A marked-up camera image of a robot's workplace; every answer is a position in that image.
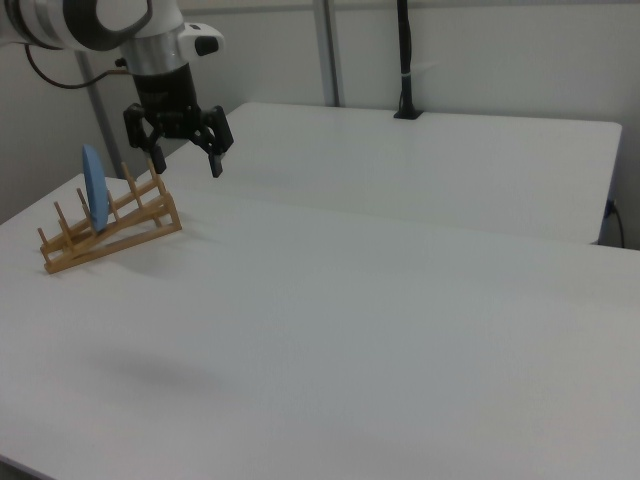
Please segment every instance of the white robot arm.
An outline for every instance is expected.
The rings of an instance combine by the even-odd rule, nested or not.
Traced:
[[[4,0],[0,45],[107,51],[120,47],[140,104],[124,112],[129,143],[166,168],[160,137],[191,140],[209,155],[214,177],[233,144],[224,111],[202,111],[189,63],[224,47],[224,37],[203,24],[185,23],[176,0]],[[153,127],[147,136],[143,120]]]

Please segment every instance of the white table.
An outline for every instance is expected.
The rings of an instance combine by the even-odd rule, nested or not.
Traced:
[[[599,238],[613,123],[245,104],[214,181],[186,145],[175,186],[256,200],[588,244]]]
[[[637,252],[168,184],[183,232],[48,276],[35,229],[81,183],[0,227],[0,455],[59,480],[640,471]]]

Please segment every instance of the white wall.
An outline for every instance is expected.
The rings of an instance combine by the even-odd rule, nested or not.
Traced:
[[[324,105],[320,57],[313,11],[275,11],[187,15],[187,20],[220,30],[226,50],[192,64],[202,108],[222,105],[227,113],[249,101]],[[98,72],[111,68],[117,51],[91,55]],[[123,159],[133,171],[143,155],[129,147],[122,112],[138,97],[131,79],[101,84],[100,94]],[[162,141],[165,154],[184,142]]]
[[[82,81],[73,53],[33,49],[42,70]],[[82,171],[82,144],[111,163],[86,91],[49,86],[31,70],[22,46],[0,48],[0,223]],[[51,214],[55,215],[53,206]],[[38,243],[34,232],[33,244]]]
[[[337,11],[347,106],[394,109],[393,9]],[[640,248],[640,5],[416,8],[419,107],[438,112],[607,120],[624,127],[612,194]],[[615,225],[605,238],[617,244]]]

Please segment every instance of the blue plate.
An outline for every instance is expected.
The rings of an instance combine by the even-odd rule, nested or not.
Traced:
[[[107,198],[107,181],[98,152],[90,145],[82,147],[82,168],[84,183],[87,187],[89,210],[93,228],[100,232],[109,221],[109,200]]]

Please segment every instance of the power cord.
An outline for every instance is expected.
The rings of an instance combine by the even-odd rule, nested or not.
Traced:
[[[620,211],[618,210],[615,200],[607,200],[607,206],[605,208],[604,218],[609,218],[611,215],[615,215],[618,220],[618,228],[620,229],[620,246],[625,247],[624,241],[624,227],[622,226],[622,218],[620,217]]]
[[[59,83],[59,82],[56,82],[55,80],[51,80],[42,72],[42,70],[38,68],[38,66],[36,65],[36,62],[33,60],[33,56],[31,55],[31,45],[25,45],[24,51],[27,54],[27,60],[29,60],[29,65],[31,65],[31,68],[33,68],[33,70],[38,74],[40,78],[42,78],[48,84],[53,85],[54,87],[63,88],[65,90],[78,90],[80,88],[90,87],[91,85],[98,83],[103,78],[108,77],[109,75],[130,75],[129,72],[127,72],[126,70],[107,70],[106,72],[98,75],[93,80],[89,80],[88,82],[79,83],[77,85],[65,85],[64,83]]]

